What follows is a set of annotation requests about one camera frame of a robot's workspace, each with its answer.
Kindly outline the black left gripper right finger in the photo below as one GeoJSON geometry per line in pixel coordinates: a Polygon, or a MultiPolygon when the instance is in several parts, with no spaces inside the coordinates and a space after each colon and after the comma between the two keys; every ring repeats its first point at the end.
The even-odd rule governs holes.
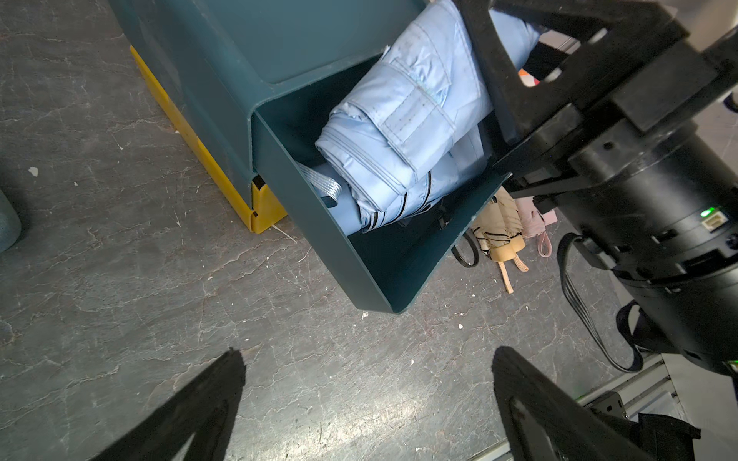
{"type": "Polygon", "coordinates": [[[650,460],[515,349],[493,357],[494,394],[515,460],[650,460]]]}

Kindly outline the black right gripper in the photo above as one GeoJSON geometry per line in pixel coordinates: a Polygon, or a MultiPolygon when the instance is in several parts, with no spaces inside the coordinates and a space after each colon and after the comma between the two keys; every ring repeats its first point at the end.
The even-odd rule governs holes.
{"type": "Polygon", "coordinates": [[[679,143],[694,117],[737,83],[737,34],[703,50],[659,3],[459,1],[491,96],[493,167],[532,195],[609,182],[647,153],[679,143]],[[539,44],[525,86],[491,19],[505,13],[580,42],[539,44]]]}

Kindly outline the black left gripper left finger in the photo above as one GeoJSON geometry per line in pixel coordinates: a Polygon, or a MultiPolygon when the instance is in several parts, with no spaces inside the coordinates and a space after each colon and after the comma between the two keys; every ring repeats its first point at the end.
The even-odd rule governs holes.
{"type": "Polygon", "coordinates": [[[242,353],[230,349],[97,460],[223,460],[246,384],[242,353]]]}

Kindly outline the yellow block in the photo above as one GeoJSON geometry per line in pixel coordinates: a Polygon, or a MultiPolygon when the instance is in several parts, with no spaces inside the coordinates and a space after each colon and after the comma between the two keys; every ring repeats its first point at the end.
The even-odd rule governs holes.
{"type": "Polygon", "coordinates": [[[138,51],[133,46],[130,46],[130,51],[148,90],[165,112],[178,134],[184,138],[190,150],[196,155],[198,161],[206,169],[209,176],[213,179],[246,228],[250,232],[253,232],[253,234],[262,234],[284,219],[284,217],[287,217],[288,213],[266,184],[258,186],[255,182],[252,182],[249,189],[252,205],[250,206],[246,203],[244,197],[236,190],[230,179],[207,149],[207,146],[197,136],[192,126],[186,120],[186,117],[182,115],[156,76],[146,65],[142,57],[140,57],[138,51]]]}

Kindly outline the beige umbrella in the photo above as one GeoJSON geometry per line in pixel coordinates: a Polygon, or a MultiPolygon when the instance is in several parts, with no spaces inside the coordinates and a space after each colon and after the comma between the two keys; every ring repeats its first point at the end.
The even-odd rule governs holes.
{"type": "Polygon", "coordinates": [[[482,251],[498,264],[505,291],[511,294],[513,287],[505,264],[512,261],[523,273],[529,267],[518,255],[526,247],[523,226],[518,207],[505,188],[500,187],[480,211],[471,230],[482,251]]]}

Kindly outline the teal drawer cabinet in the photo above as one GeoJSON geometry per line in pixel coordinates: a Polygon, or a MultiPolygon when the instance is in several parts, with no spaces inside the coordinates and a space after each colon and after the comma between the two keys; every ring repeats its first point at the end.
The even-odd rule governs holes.
{"type": "Polygon", "coordinates": [[[411,222],[345,236],[299,171],[330,111],[422,1],[115,1],[138,55],[239,191],[261,178],[359,309],[406,310],[503,184],[485,171],[411,222]]]}

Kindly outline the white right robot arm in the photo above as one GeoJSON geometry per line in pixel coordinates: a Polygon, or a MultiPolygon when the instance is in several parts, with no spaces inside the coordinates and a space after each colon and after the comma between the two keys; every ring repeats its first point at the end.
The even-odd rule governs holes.
{"type": "Polygon", "coordinates": [[[737,374],[737,177],[694,117],[737,84],[737,34],[705,50],[646,1],[457,3],[492,99],[492,169],[556,209],[640,310],[634,347],[737,374]]]}

